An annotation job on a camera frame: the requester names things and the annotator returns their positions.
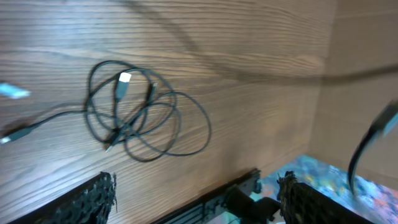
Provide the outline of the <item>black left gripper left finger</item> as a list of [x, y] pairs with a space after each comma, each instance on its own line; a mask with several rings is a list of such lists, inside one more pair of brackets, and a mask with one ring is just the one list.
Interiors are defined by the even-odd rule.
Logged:
[[116, 174], [100, 172], [86, 182], [10, 224], [107, 223], [116, 199]]

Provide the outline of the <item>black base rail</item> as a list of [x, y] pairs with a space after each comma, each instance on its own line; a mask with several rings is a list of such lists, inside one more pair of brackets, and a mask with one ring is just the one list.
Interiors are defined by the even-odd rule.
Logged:
[[264, 197], [255, 201], [252, 193], [262, 192], [259, 169], [225, 183], [196, 200], [164, 215], [152, 224], [199, 224], [208, 223], [224, 212], [229, 212], [240, 223], [267, 224], [280, 210], [280, 202]]

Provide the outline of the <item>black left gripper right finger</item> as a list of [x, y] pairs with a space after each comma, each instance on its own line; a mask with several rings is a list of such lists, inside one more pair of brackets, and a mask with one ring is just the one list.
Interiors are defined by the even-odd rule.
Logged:
[[280, 215], [288, 224], [372, 224], [310, 185], [300, 182], [293, 171], [278, 176], [277, 183]]

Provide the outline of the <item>black USB cable thick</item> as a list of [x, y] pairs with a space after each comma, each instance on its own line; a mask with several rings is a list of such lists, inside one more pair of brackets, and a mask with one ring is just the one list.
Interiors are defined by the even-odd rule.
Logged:
[[392, 100], [371, 123], [361, 142], [356, 147], [348, 166], [348, 185], [351, 193], [356, 195], [356, 169], [366, 149], [380, 136], [386, 136], [397, 125], [397, 100]]

